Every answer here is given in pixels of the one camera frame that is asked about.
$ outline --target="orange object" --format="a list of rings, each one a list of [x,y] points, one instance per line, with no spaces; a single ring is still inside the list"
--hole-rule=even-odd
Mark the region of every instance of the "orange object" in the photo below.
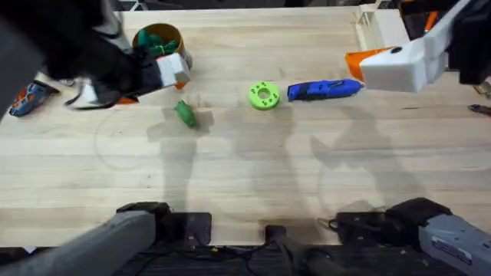
[[[183,83],[183,82],[177,82],[176,85],[174,85],[177,89],[183,89],[184,86],[186,85],[187,83]]]
[[[346,60],[346,63],[348,64],[348,68],[350,69],[351,75],[353,77],[356,77],[358,80],[363,81],[363,74],[361,73],[360,63],[365,58],[369,58],[373,55],[380,54],[381,52],[387,51],[387,50],[392,49],[392,48],[393,47],[376,49],[376,50],[369,50],[369,51],[362,51],[362,52],[347,53],[344,56],[344,59]]]
[[[138,104],[138,100],[131,99],[129,97],[122,97],[120,100],[117,102],[117,104]]]
[[[435,20],[437,19],[437,12],[432,11],[430,15],[428,15],[427,24],[424,25],[424,31],[429,31],[435,24]]]

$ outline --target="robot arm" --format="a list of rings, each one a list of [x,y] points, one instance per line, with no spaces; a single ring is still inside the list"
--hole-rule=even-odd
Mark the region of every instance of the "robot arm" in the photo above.
[[[407,13],[449,9],[422,38],[363,60],[369,89],[418,92],[446,70],[460,72],[461,84],[480,85],[491,75],[491,2],[416,0],[402,2]]]

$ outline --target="white object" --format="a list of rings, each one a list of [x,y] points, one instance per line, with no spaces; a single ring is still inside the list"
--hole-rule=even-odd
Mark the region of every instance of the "white object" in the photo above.
[[[157,59],[162,87],[170,87],[177,82],[189,82],[189,68],[180,54],[174,53]],[[91,104],[99,104],[94,87],[90,81],[82,82],[82,97]]]
[[[398,10],[366,10],[355,25],[362,51],[398,46],[409,42]]]
[[[177,82],[189,82],[189,68],[180,54],[174,53],[157,59],[160,75],[164,87],[176,84]]]
[[[445,71],[453,20],[469,1],[458,1],[428,33],[401,45],[400,51],[385,51],[363,60],[360,68],[366,87],[418,92],[432,84]]]

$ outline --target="blue tool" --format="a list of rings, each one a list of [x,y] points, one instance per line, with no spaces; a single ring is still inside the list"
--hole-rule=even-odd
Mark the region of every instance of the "blue tool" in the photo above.
[[[320,80],[288,87],[288,100],[324,100],[350,97],[364,85],[355,80]]]
[[[14,99],[14,103],[8,113],[15,117],[22,117],[42,105],[50,95],[59,93],[60,91],[53,87],[39,80],[33,80]]]

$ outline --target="cable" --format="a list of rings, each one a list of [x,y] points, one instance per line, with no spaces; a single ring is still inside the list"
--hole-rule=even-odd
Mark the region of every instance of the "cable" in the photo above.
[[[357,222],[349,222],[349,221],[343,221],[339,222],[336,218],[329,219],[328,221],[326,219],[320,218],[318,219],[319,224],[328,230],[331,230],[333,232],[337,232],[339,230],[340,225],[350,225],[358,228],[362,228],[371,232],[380,232],[382,230],[381,227],[374,227],[370,226],[364,223],[357,223]]]
[[[253,270],[252,270],[252,268],[251,268],[251,266],[250,266],[250,263],[249,263],[249,261],[251,261],[251,260],[252,260],[252,256],[250,256],[250,258],[243,258],[243,260],[244,260],[244,264],[245,264],[245,269],[247,269],[247,271],[248,271],[250,274],[252,274],[252,275],[254,275],[254,276],[264,276],[263,274],[260,274],[260,273],[258,273],[258,272],[256,272],[256,271],[253,271]]]
[[[283,255],[283,261],[285,261],[285,266],[286,266],[288,276],[293,276],[293,264],[292,264],[292,258],[290,256],[290,254],[288,253],[288,251],[286,250],[284,245],[282,245],[279,242],[276,242],[276,244],[279,248],[279,251]]]
[[[150,260],[148,260],[145,264],[143,264],[140,268],[140,270],[134,275],[134,276],[140,276],[146,269],[147,267],[153,263],[154,261],[158,260],[159,258],[162,258],[162,257],[166,257],[168,256],[170,253],[172,252],[167,252],[165,254],[160,254],[160,255],[156,255],[156,256],[153,256],[152,258],[150,258]]]
[[[256,246],[250,249],[244,249],[242,252],[238,252],[237,249],[239,248],[229,248],[226,246],[219,247],[219,248],[218,247],[210,248],[204,245],[199,240],[199,236],[196,233],[191,232],[191,234],[194,236],[195,240],[199,244],[192,251],[173,248],[172,251],[165,252],[165,253],[141,252],[141,254],[143,255],[154,255],[154,256],[150,260],[148,260],[145,264],[143,264],[141,269],[134,276],[140,276],[148,268],[148,266],[152,264],[154,261],[156,261],[159,258],[165,257],[171,253],[176,253],[183,258],[188,258],[194,261],[224,262],[224,261],[231,261],[240,258],[244,261],[245,268],[249,273],[251,273],[254,276],[264,276],[258,272],[253,271],[250,267],[249,261],[252,259],[252,254],[264,248],[267,248],[271,244],[275,243],[275,241],[267,241],[260,246]],[[196,252],[197,249],[202,249],[204,250],[204,252]]]

